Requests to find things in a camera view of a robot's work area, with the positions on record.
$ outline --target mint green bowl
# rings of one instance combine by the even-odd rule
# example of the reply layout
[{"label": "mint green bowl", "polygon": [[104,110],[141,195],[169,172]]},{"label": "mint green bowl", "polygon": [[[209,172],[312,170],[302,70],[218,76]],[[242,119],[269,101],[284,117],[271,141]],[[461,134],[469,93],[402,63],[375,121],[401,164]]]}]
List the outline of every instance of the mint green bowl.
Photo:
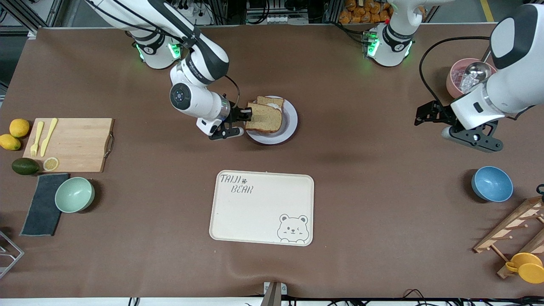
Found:
[{"label": "mint green bowl", "polygon": [[60,185],[55,193],[55,204],[61,212],[86,209],[95,199],[95,189],[84,178],[71,178]]}]

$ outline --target white plate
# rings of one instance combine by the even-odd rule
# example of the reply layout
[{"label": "white plate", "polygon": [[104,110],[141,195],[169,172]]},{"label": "white plate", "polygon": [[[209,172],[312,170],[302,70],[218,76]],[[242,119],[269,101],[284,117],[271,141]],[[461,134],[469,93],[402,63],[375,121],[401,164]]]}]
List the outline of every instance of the white plate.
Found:
[{"label": "white plate", "polygon": [[[277,98],[277,99],[283,99],[282,97],[278,96],[267,96],[268,98]],[[274,108],[279,108],[278,105],[270,105]],[[295,107],[291,104],[291,102],[285,100],[283,103],[283,110],[281,110],[281,127],[280,129],[275,133],[260,133],[257,131],[246,131],[253,140],[262,143],[262,144],[278,144],[282,143],[291,137],[295,130],[296,126],[299,123],[298,115],[296,114]]]},{"label": "white plate", "polygon": [[308,175],[223,170],[215,181],[209,235],[307,246],[313,240],[313,186]]}]

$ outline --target tabletop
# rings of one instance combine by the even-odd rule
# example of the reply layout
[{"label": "tabletop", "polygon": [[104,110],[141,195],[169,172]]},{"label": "tabletop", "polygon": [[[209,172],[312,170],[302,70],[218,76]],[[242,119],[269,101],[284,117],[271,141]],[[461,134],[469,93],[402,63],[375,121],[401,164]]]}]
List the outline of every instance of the tabletop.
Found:
[{"label": "tabletop", "polygon": [[[498,278],[504,262],[471,248],[543,183],[544,108],[502,120],[495,137],[504,149],[493,154],[444,140],[443,124],[413,125],[416,108],[431,100],[417,69],[423,52],[492,28],[423,25],[393,68],[364,59],[334,26],[203,29],[227,52],[242,105],[277,95],[296,108],[295,135],[274,146],[247,135],[208,140],[195,118],[172,108],[169,69],[147,67],[120,30],[39,30],[0,108],[0,130],[15,118],[105,117],[115,119],[116,142],[103,173],[72,174],[92,180],[96,200],[84,213],[62,214],[52,237],[17,236],[36,177],[10,169],[22,151],[0,152],[0,225],[26,252],[0,296],[248,296],[271,280],[298,297],[541,293],[519,277]],[[427,57],[425,77],[447,101],[449,67],[485,50],[485,41],[443,44]],[[209,88],[236,98],[224,78]],[[507,202],[483,203],[470,190],[475,169],[488,165],[511,176]],[[312,243],[210,238],[215,177],[225,169],[311,176]],[[514,254],[540,229],[531,223],[497,245]]]}]

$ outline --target avocado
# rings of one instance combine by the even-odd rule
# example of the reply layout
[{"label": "avocado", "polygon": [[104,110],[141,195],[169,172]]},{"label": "avocado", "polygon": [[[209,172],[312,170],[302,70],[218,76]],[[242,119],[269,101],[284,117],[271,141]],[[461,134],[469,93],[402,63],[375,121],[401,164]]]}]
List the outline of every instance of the avocado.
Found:
[{"label": "avocado", "polygon": [[11,168],[15,173],[30,175],[38,172],[40,170],[40,165],[31,158],[22,157],[14,160],[13,163],[11,163]]}]

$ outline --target mug handle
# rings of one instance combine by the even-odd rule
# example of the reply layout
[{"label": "mug handle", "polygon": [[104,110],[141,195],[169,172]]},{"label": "mug handle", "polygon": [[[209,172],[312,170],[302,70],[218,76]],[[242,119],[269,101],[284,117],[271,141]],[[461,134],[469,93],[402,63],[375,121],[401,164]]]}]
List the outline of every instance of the mug handle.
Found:
[{"label": "mug handle", "polygon": [[513,263],[513,262],[507,262],[505,265],[506,265],[506,268],[507,268],[509,271],[512,271],[512,272],[516,272],[516,273],[517,273],[517,268],[514,266],[514,263]]}]

